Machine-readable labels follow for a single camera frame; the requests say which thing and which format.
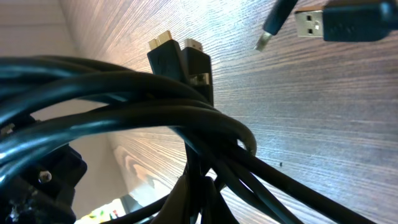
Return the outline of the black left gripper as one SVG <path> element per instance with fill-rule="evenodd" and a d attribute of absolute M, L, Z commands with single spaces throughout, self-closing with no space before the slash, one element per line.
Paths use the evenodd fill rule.
<path fill-rule="evenodd" d="M 87 164 L 67 141 L 1 187 L 1 223 L 75 223 L 75 187 Z"/>

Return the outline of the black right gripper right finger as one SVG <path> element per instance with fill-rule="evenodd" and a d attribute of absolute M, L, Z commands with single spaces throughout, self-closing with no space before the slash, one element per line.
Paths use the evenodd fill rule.
<path fill-rule="evenodd" d="M 201 224 L 239 224 L 211 177 L 202 177 L 200 187 Z"/>

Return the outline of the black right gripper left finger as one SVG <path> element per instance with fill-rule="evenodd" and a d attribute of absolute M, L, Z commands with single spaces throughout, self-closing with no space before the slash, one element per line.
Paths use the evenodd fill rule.
<path fill-rule="evenodd" d="M 150 224 L 188 224 L 190 221 L 188 195 L 187 176 L 182 175 Z"/>

